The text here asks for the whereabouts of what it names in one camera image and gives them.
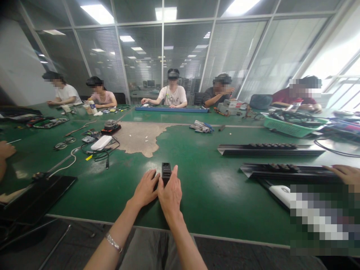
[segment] white t-shirt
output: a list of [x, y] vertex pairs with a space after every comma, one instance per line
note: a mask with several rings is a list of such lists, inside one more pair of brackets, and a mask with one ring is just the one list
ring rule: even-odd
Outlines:
[[173, 93], [170, 90], [170, 86], [165, 86], [160, 90], [159, 97], [160, 99], [165, 99], [165, 105], [180, 105], [181, 103], [187, 102], [185, 89], [178, 85], [176, 91]]
[[74, 103], [81, 103], [78, 92], [70, 84], [64, 86], [63, 89], [56, 88], [55, 97], [60, 98], [62, 101], [69, 99], [70, 97], [76, 97]]

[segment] dark shirt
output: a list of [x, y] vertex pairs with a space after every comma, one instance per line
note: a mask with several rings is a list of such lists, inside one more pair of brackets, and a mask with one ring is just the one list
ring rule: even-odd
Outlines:
[[[285, 88], [280, 91], [277, 91], [273, 94], [273, 102], [282, 102], [286, 104], [292, 104], [295, 100], [299, 98], [290, 97], [290, 88]], [[302, 104], [316, 104], [317, 102], [311, 97], [302, 97]]]
[[[214, 88], [213, 87], [210, 87], [208, 89], [206, 89], [205, 93], [204, 93], [204, 96], [202, 98], [202, 101], [201, 101], [201, 104], [205, 104], [205, 101], [208, 101], [209, 99], [212, 99], [213, 97], [215, 97], [216, 94], [214, 93]], [[222, 96], [216, 103], [214, 103], [212, 106], [214, 107], [217, 107], [219, 103], [222, 103], [224, 102], [224, 100], [226, 99], [230, 99], [230, 95], [227, 94], [227, 95], [224, 95]]]

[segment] ceiling light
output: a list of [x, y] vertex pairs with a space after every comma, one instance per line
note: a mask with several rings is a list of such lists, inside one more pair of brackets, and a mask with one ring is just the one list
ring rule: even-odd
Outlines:
[[122, 42], [134, 42], [135, 40], [131, 36], [120, 36]]
[[235, 0], [221, 17], [241, 16], [252, 9], [260, 0]]
[[134, 51], [143, 51], [141, 47], [131, 47]]
[[210, 38], [210, 33], [211, 32], [207, 32], [207, 34], [204, 36], [204, 38]]
[[195, 49], [206, 49], [208, 45], [197, 45]]
[[85, 10], [91, 17], [95, 19], [99, 24], [113, 24], [114, 17], [107, 11], [107, 9], [101, 5], [88, 5], [80, 6]]
[[[164, 21], [175, 21], [176, 20], [176, 7], [164, 7]], [[162, 8], [156, 7], [155, 8], [156, 20], [162, 20]]]
[[44, 32], [47, 32], [52, 35], [66, 36], [64, 33], [60, 32], [58, 30], [44, 30]]

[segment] red shirt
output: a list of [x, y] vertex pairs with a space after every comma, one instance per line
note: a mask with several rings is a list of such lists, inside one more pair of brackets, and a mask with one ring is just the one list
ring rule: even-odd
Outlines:
[[[286, 104], [292, 104], [294, 101], [298, 100], [298, 97], [290, 97], [290, 88], [285, 88], [280, 91], [277, 91], [273, 94], [273, 102], [282, 102]], [[316, 104], [316, 100], [311, 97], [302, 97], [302, 104]]]

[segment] white wall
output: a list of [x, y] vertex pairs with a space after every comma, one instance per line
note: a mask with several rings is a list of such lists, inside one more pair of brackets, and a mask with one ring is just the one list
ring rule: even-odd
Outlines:
[[55, 89], [41, 77], [45, 69], [16, 21], [0, 23], [0, 85], [18, 106], [52, 100]]

